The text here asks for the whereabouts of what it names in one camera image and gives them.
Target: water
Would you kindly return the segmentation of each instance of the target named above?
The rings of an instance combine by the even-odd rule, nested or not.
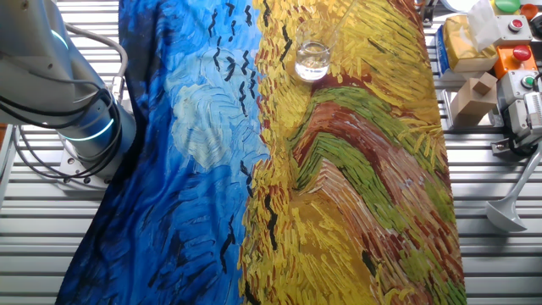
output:
[[[305,42],[297,50],[296,72],[303,80],[319,80],[328,73],[331,53],[321,42]]]

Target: metal grating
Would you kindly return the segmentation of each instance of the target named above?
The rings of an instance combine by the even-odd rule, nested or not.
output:
[[[64,20],[118,40],[116,1],[58,0]],[[437,14],[444,14],[442,9]],[[436,69],[434,33],[444,22],[426,30],[431,65]],[[119,67],[110,47],[72,36],[92,67],[106,81]],[[444,128],[444,88],[436,83]],[[37,153],[59,166],[62,144],[53,131],[27,127],[25,133]],[[525,160],[511,162],[491,154],[494,134],[446,132],[457,226],[471,305],[542,304],[542,166],[523,189],[518,212],[528,230],[502,235],[486,219],[484,201],[505,196],[518,180]],[[0,304],[51,304],[55,301],[69,262],[102,199],[93,191],[64,192],[55,180],[44,179],[15,157],[0,209]]]

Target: blue painted sky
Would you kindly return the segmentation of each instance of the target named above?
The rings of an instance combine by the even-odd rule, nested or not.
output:
[[[241,224],[259,137],[250,1],[121,0],[138,141],[58,303],[239,304]]]

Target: clear drinking glass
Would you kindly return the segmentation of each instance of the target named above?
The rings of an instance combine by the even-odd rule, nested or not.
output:
[[[296,72],[308,81],[328,73],[331,51],[337,42],[335,27],[322,19],[310,19],[297,27]]]

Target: red button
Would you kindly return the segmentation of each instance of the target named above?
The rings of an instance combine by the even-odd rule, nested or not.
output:
[[[512,21],[512,24],[517,28],[523,28],[523,22],[519,19],[515,19]]]
[[[514,47],[513,55],[519,61],[526,61],[531,58],[531,50],[527,46],[517,46]]]

